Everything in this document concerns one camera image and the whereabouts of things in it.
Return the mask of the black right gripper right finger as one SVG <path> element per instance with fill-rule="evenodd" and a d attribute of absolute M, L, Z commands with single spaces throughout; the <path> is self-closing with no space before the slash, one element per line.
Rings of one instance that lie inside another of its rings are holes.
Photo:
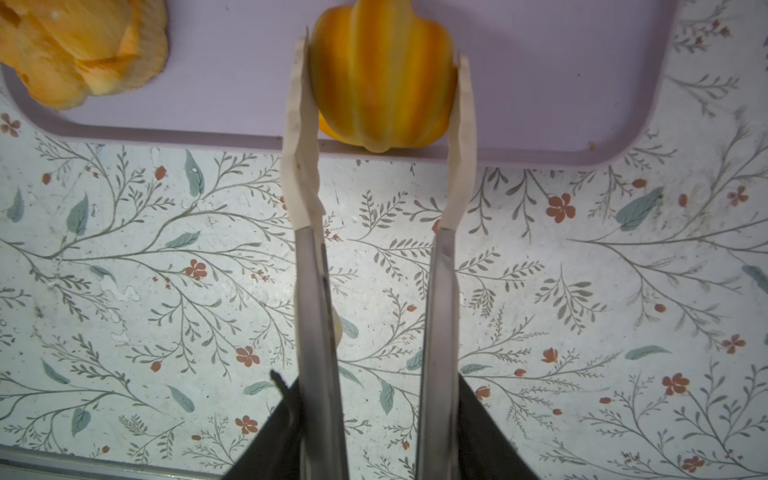
<path fill-rule="evenodd" d="M 458 468 L 461 479 L 538 480 L 459 375 Z"/>

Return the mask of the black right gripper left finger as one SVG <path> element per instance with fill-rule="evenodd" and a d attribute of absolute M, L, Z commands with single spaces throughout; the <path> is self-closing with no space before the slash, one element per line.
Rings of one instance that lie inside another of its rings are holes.
<path fill-rule="evenodd" d="M 298 381 L 290 387 L 272 370 L 270 378 L 282 399 L 224 480 L 301 478 L 303 410 Z"/>

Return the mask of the cream bread tongs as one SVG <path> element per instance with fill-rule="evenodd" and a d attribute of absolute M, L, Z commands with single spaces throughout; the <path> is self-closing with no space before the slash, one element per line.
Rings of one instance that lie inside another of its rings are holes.
<path fill-rule="evenodd" d="M 301 38 L 291 69 L 281 162 L 281 187 L 295 235 L 295 326 L 305 419 L 302 475 L 306 479 L 346 479 L 349 469 L 322 232 L 325 210 L 318 196 L 318 107 L 308 50 L 307 38 Z M 458 58 L 448 140 L 448 193 L 432 248 L 422 349 L 415 468 L 419 479 L 459 476 L 456 232 L 472 196 L 477 166 L 475 100 L 466 55 Z"/>

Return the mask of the orange shell bread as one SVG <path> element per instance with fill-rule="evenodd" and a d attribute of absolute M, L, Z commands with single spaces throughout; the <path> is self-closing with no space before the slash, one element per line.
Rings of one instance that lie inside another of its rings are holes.
<path fill-rule="evenodd" d="M 448 129 L 455 46 L 411 2 L 361 0 L 325 10 L 309 40 L 319 128 L 372 153 L 430 145 Z"/>

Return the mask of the knotted golden bun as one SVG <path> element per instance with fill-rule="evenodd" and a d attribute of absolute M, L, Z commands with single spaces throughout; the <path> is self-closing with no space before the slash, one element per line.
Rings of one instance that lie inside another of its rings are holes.
<path fill-rule="evenodd" d="M 163 1 L 3 1 L 1 63 L 36 102 L 68 110 L 159 75 L 167 26 Z"/>

